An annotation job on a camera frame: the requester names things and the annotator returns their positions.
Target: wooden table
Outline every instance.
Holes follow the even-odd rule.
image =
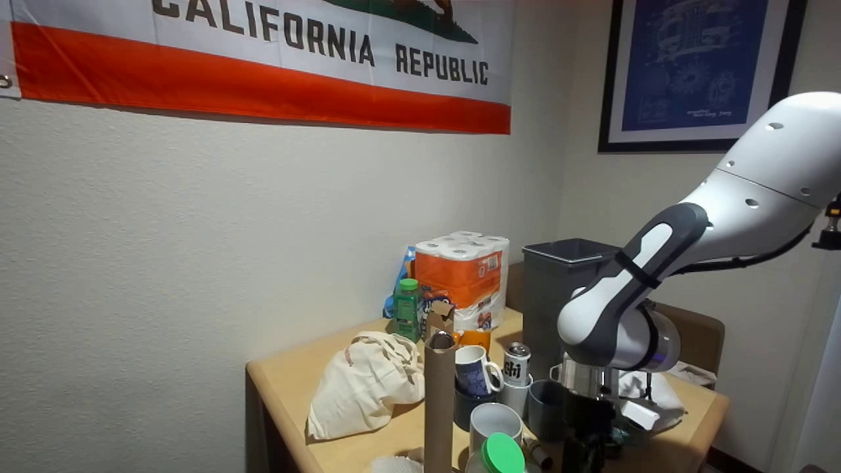
[[[334,441],[308,441],[305,422],[309,401],[320,384],[328,360],[349,345],[357,331],[384,330],[384,322],[312,339],[308,345],[248,364],[248,462],[250,473],[367,473],[384,455],[419,452],[424,448],[424,402],[395,415],[390,426]],[[524,315],[501,313],[493,331],[492,360],[501,360],[501,347],[524,331]],[[671,378],[688,415],[651,441],[623,448],[623,458],[606,462],[606,473],[693,473],[722,423],[727,401],[717,391]],[[455,426],[453,466],[464,460],[470,440]]]

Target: white cup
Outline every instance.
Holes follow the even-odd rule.
[[[501,372],[486,359],[486,349],[478,345],[464,345],[455,349],[455,382],[470,397],[483,397],[499,391]]]
[[[533,377],[529,377],[526,384],[501,382],[501,402],[518,411],[520,418],[526,415],[526,401],[529,401],[530,384],[533,384]]]
[[[480,444],[492,435],[507,435],[509,440],[516,440],[520,444],[524,441],[524,422],[520,422],[518,411],[512,411],[509,406],[501,406],[501,402],[476,406],[476,411],[470,412],[470,452],[472,455],[480,452]]]

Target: white wall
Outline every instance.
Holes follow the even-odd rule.
[[[411,242],[547,235],[570,27],[516,30],[509,137],[0,102],[0,470],[242,470],[248,360],[379,318]]]
[[[576,5],[576,58],[568,79],[574,94],[562,121],[558,221],[564,236],[625,246],[630,232],[659,209],[687,198],[719,156],[597,154],[610,0],[570,3]],[[838,16],[838,3],[810,0],[794,73],[797,91],[841,91],[841,64],[832,51],[841,43]],[[797,423],[792,418],[784,422],[784,411],[797,411],[804,402],[804,395],[792,382],[804,369],[802,364],[815,364],[815,356],[807,360],[804,353],[804,347],[815,345],[815,339],[807,339],[815,335],[807,327],[813,318],[831,318],[827,299],[835,302],[838,298],[838,288],[822,288],[822,281],[838,281],[841,277],[841,267],[831,257],[838,255],[815,253],[804,242],[772,264],[750,272],[671,280],[651,296],[726,322],[719,391],[734,406],[717,448],[760,470],[772,466],[775,448],[794,441],[786,428]]]

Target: framed picture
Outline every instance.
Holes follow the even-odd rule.
[[[600,150],[727,150],[788,94],[804,8],[612,0]]]

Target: cloth bag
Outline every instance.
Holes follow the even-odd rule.
[[[337,440],[376,431],[395,406],[424,401],[421,349],[396,335],[359,331],[327,366],[309,402],[308,436]]]

